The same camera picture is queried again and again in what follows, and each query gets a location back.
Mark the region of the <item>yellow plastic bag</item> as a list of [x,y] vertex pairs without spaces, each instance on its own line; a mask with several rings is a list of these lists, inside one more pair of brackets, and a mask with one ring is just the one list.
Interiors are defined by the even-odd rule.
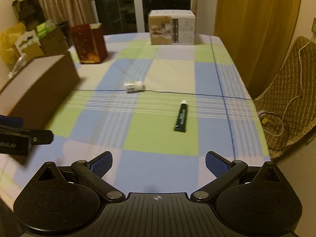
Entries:
[[16,52],[14,49],[14,43],[19,36],[25,33],[26,27],[23,23],[18,23],[13,27],[7,29],[1,33],[1,58],[6,64],[13,64],[16,61]]

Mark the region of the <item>silver plastic bag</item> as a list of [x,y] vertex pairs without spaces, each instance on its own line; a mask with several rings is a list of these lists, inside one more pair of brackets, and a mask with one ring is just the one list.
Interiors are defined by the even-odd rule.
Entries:
[[17,62],[15,63],[13,69],[8,73],[8,78],[12,79],[19,71],[21,71],[28,62],[28,55],[22,53]]

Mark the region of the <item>folded stepladder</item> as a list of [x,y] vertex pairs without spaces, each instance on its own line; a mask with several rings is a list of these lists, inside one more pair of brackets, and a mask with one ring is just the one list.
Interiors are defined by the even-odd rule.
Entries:
[[17,21],[25,25],[26,31],[35,30],[46,21],[39,0],[14,0],[12,7]]

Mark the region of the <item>dark red gift box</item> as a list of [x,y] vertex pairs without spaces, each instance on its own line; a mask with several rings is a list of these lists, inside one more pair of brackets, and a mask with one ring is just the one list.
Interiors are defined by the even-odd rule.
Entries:
[[81,64],[100,64],[107,58],[101,23],[73,26],[70,35]]

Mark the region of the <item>checkered tablecloth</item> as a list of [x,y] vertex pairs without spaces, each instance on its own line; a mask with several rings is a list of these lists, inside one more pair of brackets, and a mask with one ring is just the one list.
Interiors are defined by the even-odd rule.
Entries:
[[[24,165],[1,155],[1,198],[12,206],[46,161],[67,166],[109,150],[105,181],[124,193],[192,193],[214,179],[205,166],[213,150],[250,166],[269,160],[253,101],[228,50],[217,36],[194,45],[151,45],[147,33],[105,37],[109,59],[81,65],[81,83],[47,124],[54,133]],[[124,83],[143,81],[127,93]],[[186,132],[174,131],[182,100]]]

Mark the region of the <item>dark green small tube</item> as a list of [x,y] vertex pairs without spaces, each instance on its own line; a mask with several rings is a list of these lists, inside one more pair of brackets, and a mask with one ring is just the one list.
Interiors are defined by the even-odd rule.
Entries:
[[186,132],[186,119],[187,119],[187,101],[182,100],[180,108],[179,108],[176,124],[174,126],[174,131],[185,133]]

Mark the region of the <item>orange curtain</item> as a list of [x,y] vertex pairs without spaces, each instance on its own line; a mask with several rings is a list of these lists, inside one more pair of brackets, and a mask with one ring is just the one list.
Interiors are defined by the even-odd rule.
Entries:
[[217,0],[214,34],[222,40],[253,99],[283,64],[299,7],[300,0]]

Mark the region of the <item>white pill bottle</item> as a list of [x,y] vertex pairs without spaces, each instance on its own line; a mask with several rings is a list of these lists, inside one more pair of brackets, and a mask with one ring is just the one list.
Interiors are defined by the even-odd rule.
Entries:
[[145,90],[143,81],[127,81],[124,83],[124,89],[127,93],[135,93]]

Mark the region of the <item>beige curtain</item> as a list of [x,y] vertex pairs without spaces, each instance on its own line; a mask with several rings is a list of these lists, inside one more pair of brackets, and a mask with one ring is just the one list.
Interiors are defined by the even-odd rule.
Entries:
[[42,0],[44,15],[55,24],[77,26],[95,23],[90,0]]

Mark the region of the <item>brown open storage box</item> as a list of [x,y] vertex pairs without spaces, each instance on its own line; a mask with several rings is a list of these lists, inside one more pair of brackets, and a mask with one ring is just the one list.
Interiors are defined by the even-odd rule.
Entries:
[[79,81],[69,51],[34,58],[1,90],[1,115],[43,129]]

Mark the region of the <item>white brown carton box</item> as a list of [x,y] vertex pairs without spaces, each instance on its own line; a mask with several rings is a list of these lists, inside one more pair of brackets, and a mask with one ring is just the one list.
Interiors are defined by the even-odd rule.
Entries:
[[152,45],[193,45],[195,26],[191,10],[151,10],[148,15]]

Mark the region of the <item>cardboard boxes pile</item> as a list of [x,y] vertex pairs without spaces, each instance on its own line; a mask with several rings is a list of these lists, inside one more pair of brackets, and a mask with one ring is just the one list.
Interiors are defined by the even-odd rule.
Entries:
[[13,48],[22,53],[50,55],[66,51],[70,47],[69,22],[55,24],[51,19],[38,25],[34,30],[20,35]]

